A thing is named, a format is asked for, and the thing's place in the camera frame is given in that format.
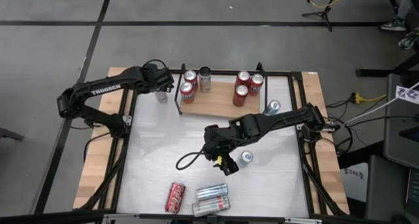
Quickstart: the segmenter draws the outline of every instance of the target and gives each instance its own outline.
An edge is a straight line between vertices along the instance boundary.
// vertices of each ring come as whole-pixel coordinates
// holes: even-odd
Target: gray floor
[[[328,0],[314,0],[324,4]],[[0,20],[97,20],[103,0],[0,0]],[[308,22],[305,0],[111,0],[105,20],[234,20]],[[376,22],[394,16],[388,0],[342,0],[336,22]],[[93,27],[0,26],[0,126],[25,141],[0,141],[0,215],[28,214],[33,207],[61,118],[55,98],[75,83]],[[152,58],[169,67],[317,71],[326,103],[351,92],[385,94],[385,79],[357,78],[360,67],[391,69],[412,54],[400,50],[404,33],[376,28],[103,27],[86,80],[106,76],[111,66],[139,65]],[[99,98],[89,100],[98,106]],[[370,104],[349,105],[344,119]],[[343,109],[330,110],[339,115]],[[73,125],[82,126],[81,120]],[[383,124],[357,127],[366,143],[380,140]],[[70,210],[90,131],[70,132],[47,212]],[[343,140],[344,131],[335,135]],[[354,148],[362,144],[355,141]]]

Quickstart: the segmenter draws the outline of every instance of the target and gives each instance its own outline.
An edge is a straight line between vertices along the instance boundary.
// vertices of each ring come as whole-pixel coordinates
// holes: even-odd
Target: sneaker
[[[406,31],[405,21],[397,16],[387,22],[387,24],[380,25],[378,28],[388,31]]]
[[[406,34],[406,37],[399,41],[399,47],[405,50],[410,49],[414,42],[419,38],[419,30],[414,29],[410,33]]]

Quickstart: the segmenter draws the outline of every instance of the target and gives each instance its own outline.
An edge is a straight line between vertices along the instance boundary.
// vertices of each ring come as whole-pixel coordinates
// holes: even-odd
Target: soda can
[[[192,103],[195,100],[195,91],[192,83],[185,82],[181,85],[181,96],[183,103]]]
[[[170,187],[164,211],[171,214],[177,214],[182,203],[183,194],[185,193],[185,185],[182,183],[173,182]]]
[[[266,109],[264,109],[263,114],[266,116],[275,115],[281,108],[281,104],[277,100],[272,100]]]
[[[243,151],[237,158],[237,166],[239,168],[246,167],[253,160],[253,155],[249,151]]]
[[[254,74],[249,82],[249,96],[257,96],[263,85],[263,77],[260,74]]]
[[[198,90],[198,76],[196,75],[195,71],[186,71],[183,78],[185,79],[185,81],[192,83],[195,91]]]
[[[196,190],[196,197],[199,201],[225,196],[228,194],[227,184],[210,185]]]
[[[199,87],[202,92],[211,90],[211,69],[209,67],[201,67],[199,69]]]
[[[168,101],[168,95],[165,92],[155,92],[155,96],[160,103],[166,103]]]
[[[198,201],[192,204],[192,212],[195,217],[221,212],[230,208],[227,196],[218,196],[209,200]]]
[[[239,85],[236,88],[236,91],[233,95],[233,104],[237,107],[241,107],[244,105],[244,102],[246,101],[248,89],[245,85]]]
[[[238,85],[245,85],[248,86],[250,81],[250,74],[247,71],[241,71],[237,74],[236,83],[234,84],[234,89],[237,88]]]

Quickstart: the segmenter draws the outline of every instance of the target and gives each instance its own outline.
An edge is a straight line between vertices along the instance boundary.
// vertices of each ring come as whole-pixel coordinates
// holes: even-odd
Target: wooden board
[[[123,67],[111,67],[108,76],[113,76],[121,73],[125,68]],[[307,102],[312,103],[319,107],[322,115],[327,115],[326,106],[323,99],[323,92],[320,87],[320,80],[317,73],[302,72],[302,78],[304,81],[304,91],[306,93]],[[299,96],[298,84],[294,81],[296,95]],[[104,94],[102,96],[99,109],[106,113],[117,113],[122,98],[122,91],[118,90],[112,93]],[[301,106],[301,100],[297,97],[297,105]],[[126,113],[129,110],[129,104],[126,107]],[[106,132],[106,127],[95,128],[92,137],[100,135]],[[322,133],[324,138],[333,140],[332,135],[328,133]],[[112,138],[109,136],[102,139],[93,141],[90,144],[86,162],[82,171],[81,180],[79,183],[79,190],[77,191],[74,208],[82,206],[88,198],[93,195],[94,191],[98,188],[100,183],[103,181],[105,175],[105,169],[107,160],[109,158],[110,146]],[[316,153],[318,157],[319,170],[321,181],[331,195],[332,199],[339,205],[347,214],[349,213],[348,203],[346,201],[346,195],[342,183],[342,177],[340,176],[340,169],[337,162],[335,147],[328,141],[319,141],[316,145]],[[111,202],[112,187],[110,187],[107,195],[107,202],[105,207],[109,207]],[[311,186],[312,197],[314,203],[315,213],[319,214],[319,202],[316,192],[316,188]]]
[[[233,104],[234,83],[211,82],[209,92],[195,92],[193,103],[181,102],[182,113],[221,116],[228,118],[241,117],[249,113],[259,113],[260,96],[247,96],[242,107]]]

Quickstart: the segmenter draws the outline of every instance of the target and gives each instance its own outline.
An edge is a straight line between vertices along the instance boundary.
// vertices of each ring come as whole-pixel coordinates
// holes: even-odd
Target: white mat
[[[177,82],[178,75],[173,77]],[[218,75],[212,80],[233,83],[235,76]],[[187,187],[179,214],[192,215],[197,188],[227,183],[231,209],[219,215],[308,217],[294,127],[270,132],[258,143],[234,150],[230,154],[234,160],[244,150],[255,157],[235,174],[225,176],[220,169],[212,168],[213,163],[204,156],[186,170],[178,171],[177,160],[203,146],[204,128],[212,124],[228,126],[228,119],[179,115],[174,96],[175,91],[168,94],[167,103],[158,103],[153,94],[138,97],[118,213],[166,214],[166,197],[171,182],[176,181]],[[280,101],[280,112],[292,110],[286,77],[268,78],[268,101],[273,99]],[[181,166],[192,158],[186,158]]]

